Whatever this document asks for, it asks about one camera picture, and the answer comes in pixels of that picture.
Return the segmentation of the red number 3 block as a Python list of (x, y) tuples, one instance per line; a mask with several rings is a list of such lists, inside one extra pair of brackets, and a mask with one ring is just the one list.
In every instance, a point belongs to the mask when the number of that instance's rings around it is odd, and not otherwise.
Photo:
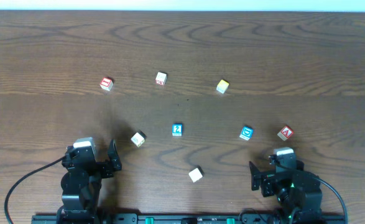
[(158, 85), (165, 85), (165, 82), (167, 80), (167, 74), (163, 72), (158, 72), (157, 76), (155, 78), (155, 82)]

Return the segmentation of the blue number 2 block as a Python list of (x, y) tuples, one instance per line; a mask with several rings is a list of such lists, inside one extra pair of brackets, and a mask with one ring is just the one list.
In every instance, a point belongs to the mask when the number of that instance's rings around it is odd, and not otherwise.
[(182, 124), (173, 124), (172, 125), (172, 136), (182, 136), (183, 133), (183, 125)]

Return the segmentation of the yellow top wooden block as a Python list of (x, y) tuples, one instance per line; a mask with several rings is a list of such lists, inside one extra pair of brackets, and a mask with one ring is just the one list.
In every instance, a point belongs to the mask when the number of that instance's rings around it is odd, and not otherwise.
[(220, 80), (216, 86), (216, 90), (222, 94), (228, 89), (229, 83), (226, 80)]

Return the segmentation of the blue picture block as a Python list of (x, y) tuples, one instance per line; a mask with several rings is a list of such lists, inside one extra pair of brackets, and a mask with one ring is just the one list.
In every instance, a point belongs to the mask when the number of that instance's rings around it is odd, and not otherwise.
[(244, 126), (241, 130), (239, 137), (245, 141), (248, 141), (250, 140), (250, 138), (252, 138), (253, 133), (254, 130), (252, 128)]

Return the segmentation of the red letter I block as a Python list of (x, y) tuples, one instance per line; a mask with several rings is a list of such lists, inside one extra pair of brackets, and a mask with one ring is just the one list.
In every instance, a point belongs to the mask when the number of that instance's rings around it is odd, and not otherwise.
[(101, 82), (100, 82), (100, 87), (106, 91), (111, 91), (114, 83), (113, 80), (111, 78), (108, 77), (104, 77)]

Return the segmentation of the wooden letter K block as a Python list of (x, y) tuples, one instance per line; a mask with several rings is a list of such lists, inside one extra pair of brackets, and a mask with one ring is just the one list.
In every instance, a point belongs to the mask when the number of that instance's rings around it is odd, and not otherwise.
[(137, 146), (140, 147), (146, 140), (146, 135), (142, 131), (138, 131), (133, 135), (131, 141)]

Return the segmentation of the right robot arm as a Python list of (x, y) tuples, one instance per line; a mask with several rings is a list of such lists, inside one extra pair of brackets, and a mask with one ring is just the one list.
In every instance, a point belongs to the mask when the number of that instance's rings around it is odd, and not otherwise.
[(320, 223), (322, 192), (315, 175), (303, 170), (295, 153), (269, 156), (275, 169), (261, 172), (249, 163), (251, 189), (263, 197), (276, 196), (281, 208), (274, 210), (267, 223)]

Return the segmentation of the plain wooden block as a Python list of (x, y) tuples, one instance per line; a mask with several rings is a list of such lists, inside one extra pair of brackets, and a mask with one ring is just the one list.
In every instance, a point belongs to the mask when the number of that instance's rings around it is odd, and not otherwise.
[(203, 177), (203, 173), (200, 167), (196, 167), (188, 173), (192, 182), (195, 183)]

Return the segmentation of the red letter A block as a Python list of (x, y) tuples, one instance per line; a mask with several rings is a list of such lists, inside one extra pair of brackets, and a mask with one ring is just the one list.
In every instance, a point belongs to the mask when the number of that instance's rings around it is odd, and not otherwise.
[(284, 126), (277, 133), (278, 137), (281, 138), (281, 140), (283, 140), (283, 141), (288, 140), (293, 134), (294, 134), (294, 131), (289, 126)]

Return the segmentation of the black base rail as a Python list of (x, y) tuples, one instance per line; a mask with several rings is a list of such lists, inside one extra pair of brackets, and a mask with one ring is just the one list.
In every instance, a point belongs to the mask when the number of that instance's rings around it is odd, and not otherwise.
[(31, 224), (56, 223), (104, 223), (104, 224), (256, 224), (267, 223), (270, 214), (243, 213), (241, 215), (137, 215), (135, 213), (118, 213), (98, 218), (93, 221), (70, 219), (62, 214), (34, 215)]

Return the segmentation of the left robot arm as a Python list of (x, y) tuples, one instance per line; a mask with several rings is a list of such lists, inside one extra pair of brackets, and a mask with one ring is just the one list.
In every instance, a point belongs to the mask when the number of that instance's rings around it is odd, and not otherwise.
[(111, 223), (112, 217), (98, 208), (102, 180), (112, 178), (122, 169), (113, 139), (107, 150), (108, 159), (96, 161), (92, 137), (77, 139), (67, 147), (62, 166), (67, 173), (62, 177), (63, 206), (56, 215), (57, 223)]

